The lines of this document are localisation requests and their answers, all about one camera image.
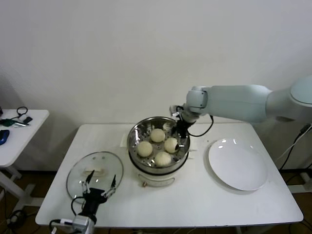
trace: perforated steamer tray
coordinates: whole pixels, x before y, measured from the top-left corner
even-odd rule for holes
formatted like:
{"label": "perforated steamer tray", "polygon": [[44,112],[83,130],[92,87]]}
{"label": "perforated steamer tray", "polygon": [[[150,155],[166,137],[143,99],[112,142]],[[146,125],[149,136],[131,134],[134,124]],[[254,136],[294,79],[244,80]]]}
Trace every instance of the perforated steamer tray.
{"label": "perforated steamer tray", "polygon": [[[187,136],[182,139],[177,133],[172,134],[172,128],[176,126],[176,122],[167,117],[151,117],[142,120],[136,124],[128,134],[128,150],[132,163],[141,171],[150,175],[167,175],[178,170],[186,161],[190,147],[190,138]],[[155,165],[155,156],[158,152],[164,150],[164,142],[155,143],[150,139],[151,131],[160,128],[165,132],[165,140],[174,137],[181,146],[171,155],[171,163],[165,167]],[[141,141],[148,141],[152,144],[153,152],[149,157],[140,157],[137,153],[137,145]]]}

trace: white robotic arm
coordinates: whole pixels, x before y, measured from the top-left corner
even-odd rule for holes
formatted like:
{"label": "white robotic arm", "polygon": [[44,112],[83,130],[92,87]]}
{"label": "white robotic arm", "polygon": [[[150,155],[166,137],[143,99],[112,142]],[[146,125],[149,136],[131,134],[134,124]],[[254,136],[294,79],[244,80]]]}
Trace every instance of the white robotic arm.
{"label": "white robotic arm", "polygon": [[180,114],[183,121],[189,124],[205,114],[246,122],[284,117],[311,123],[312,76],[299,79],[290,88],[278,91],[261,85],[195,86],[188,92]]}

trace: steamed bun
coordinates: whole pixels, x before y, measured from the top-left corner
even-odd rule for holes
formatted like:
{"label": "steamed bun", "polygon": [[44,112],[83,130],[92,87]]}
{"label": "steamed bun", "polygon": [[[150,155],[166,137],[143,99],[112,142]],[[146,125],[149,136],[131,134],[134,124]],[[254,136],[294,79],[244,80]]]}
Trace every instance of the steamed bun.
{"label": "steamed bun", "polygon": [[153,142],[162,142],[165,139],[165,132],[160,128],[155,128],[151,132],[151,139]]}
{"label": "steamed bun", "polygon": [[177,139],[171,137],[165,141],[164,147],[168,153],[173,154],[176,151]]}
{"label": "steamed bun", "polygon": [[158,167],[164,167],[171,163],[171,156],[167,152],[159,152],[155,157],[155,164]]}
{"label": "steamed bun", "polygon": [[148,157],[153,152],[152,144],[147,141],[142,141],[137,145],[137,153],[141,157]]}

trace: glass lid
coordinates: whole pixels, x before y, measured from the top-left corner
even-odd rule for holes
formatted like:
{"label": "glass lid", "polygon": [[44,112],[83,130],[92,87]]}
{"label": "glass lid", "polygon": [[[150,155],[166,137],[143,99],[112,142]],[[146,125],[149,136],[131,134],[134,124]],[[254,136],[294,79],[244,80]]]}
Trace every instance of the glass lid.
{"label": "glass lid", "polygon": [[111,152],[96,152],[83,157],[68,174],[66,188],[69,196],[74,199],[82,196],[82,182],[94,170],[89,188],[108,191],[116,176],[116,188],[123,176],[123,165],[120,158]]}

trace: white table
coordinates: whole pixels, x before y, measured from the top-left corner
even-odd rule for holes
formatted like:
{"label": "white table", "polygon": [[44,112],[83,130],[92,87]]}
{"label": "white table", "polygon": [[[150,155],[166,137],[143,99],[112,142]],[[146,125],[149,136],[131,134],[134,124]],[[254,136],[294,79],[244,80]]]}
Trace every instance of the white table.
{"label": "white table", "polygon": [[[69,148],[36,217],[40,225],[56,218],[73,219],[66,178],[72,166],[87,154],[111,151],[124,164],[124,177],[116,193],[97,211],[96,227],[223,227],[298,222],[303,215],[284,180],[251,125],[215,124],[196,139],[198,150],[190,152],[183,173],[168,187],[141,187],[126,148],[120,141],[132,124],[82,125]],[[202,133],[209,124],[195,124]],[[269,175],[254,192],[233,189],[220,181],[207,162],[213,141],[233,137],[244,140],[262,153]]]}
{"label": "white table", "polygon": [[[43,201],[43,198],[34,198],[30,196],[35,187],[34,184],[29,184],[24,191],[13,182],[15,178],[20,178],[21,174],[11,165],[19,157],[29,141],[48,118],[49,112],[47,110],[28,110],[27,115],[33,118],[29,123],[30,125],[27,127],[15,128],[12,126],[4,127],[0,125],[0,130],[10,130],[7,142],[0,146],[0,168],[5,168],[12,174],[12,177],[8,178],[0,172],[0,185],[5,187],[7,191],[19,199],[14,210],[22,209],[25,205],[40,206]],[[17,116],[16,110],[3,110],[3,115],[0,118],[13,118],[15,116]]]}

